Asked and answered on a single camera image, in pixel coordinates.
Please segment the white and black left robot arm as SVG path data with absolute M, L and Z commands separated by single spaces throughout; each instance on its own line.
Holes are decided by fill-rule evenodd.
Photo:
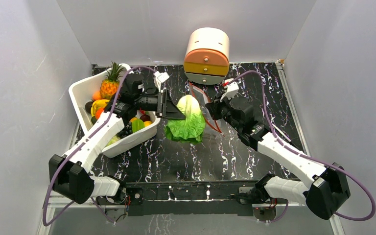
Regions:
M 94 161 L 108 142 L 122 131 L 139 110 L 154 112 L 158 118 L 184 120 L 184 114 L 172 102 L 163 83 L 166 72 L 154 73 L 154 87 L 145 88 L 140 74 L 127 73 L 122 84 L 88 133 L 62 156 L 49 160 L 50 183 L 47 194 L 57 192 L 78 204 L 91 197 L 107 196 L 113 203 L 124 202 L 124 182 L 113 176 L 89 174 Z

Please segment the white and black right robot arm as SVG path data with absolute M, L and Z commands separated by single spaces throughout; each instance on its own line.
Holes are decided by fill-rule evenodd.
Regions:
M 328 166 L 305 159 L 303 152 L 274 135 L 255 117 L 254 108 L 242 98 L 215 98 L 206 108 L 214 120 L 224 120 L 237 131 L 241 142 L 266 155 L 291 171 L 297 181 L 273 174 L 266 175 L 255 185 L 257 199 L 263 203 L 282 198 L 307 206 L 321 219 L 328 220 L 346 202 L 351 193 L 343 168 Z

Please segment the clear zip bag orange zipper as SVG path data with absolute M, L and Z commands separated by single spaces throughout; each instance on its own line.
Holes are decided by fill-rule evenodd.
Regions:
M 220 128 L 220 121 L 212 119 L 209 110 L 206 108 L 206 104 L 210 103 L 211 101 L 208 95 L 201 88 L 193 85 L 191 82 L 189 82 L 189 89 L 190 94 L 198 101 L 202 116 L 205 120 L 206 127 L 204 132 L 213 131 L 219 134 L 223 134 Z

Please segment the green toy lettuce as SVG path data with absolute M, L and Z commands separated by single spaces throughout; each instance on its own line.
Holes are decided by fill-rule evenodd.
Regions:
M 177 108 L 186 118 L 169 119 L 164 130 L 165 137 L 176 142 L 201 143 L 206 122 L 197 99 L 187 94 L 179 99 Z

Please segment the toy peach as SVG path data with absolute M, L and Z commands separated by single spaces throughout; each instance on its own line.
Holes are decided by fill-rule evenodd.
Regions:
M 92 100 L 96 101 L 96 100 L 100 100 L 100 99 L 102 99 L 102 96 L 101 96 L 100 90 L 98 90 L 98 91 L 96 91 L 96 92 L 93 93 Z

